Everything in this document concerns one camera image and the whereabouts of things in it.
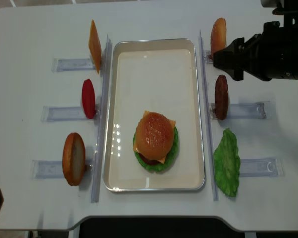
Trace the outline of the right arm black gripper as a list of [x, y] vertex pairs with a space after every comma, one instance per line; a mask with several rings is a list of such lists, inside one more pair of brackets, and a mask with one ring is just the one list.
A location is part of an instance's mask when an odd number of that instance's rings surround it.
[[233, 61], [216, 60], [224, 53], [238, 53], [245, 38], [236, 38], [227, 47], [214, 52], [213, 66], [230, 75], [234, 81], [244, 79], [244, 71], [262, 81], [271, 79], [298, 80], [298, 27], [280, 27], [277, 21], [264, 24], [263, 33], [244, 45], [242, 67]]

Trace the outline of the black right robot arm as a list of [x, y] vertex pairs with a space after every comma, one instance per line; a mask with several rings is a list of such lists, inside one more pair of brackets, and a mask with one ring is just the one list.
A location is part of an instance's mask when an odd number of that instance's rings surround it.
[[247, 72], [262, 81], [298, 80], [298, 0], [275, 0], [273, 14], [284, 18], [266, 22], [261, 34], [248, 41], [235, 39], [214, 53], [213, 66], [242, 81]]

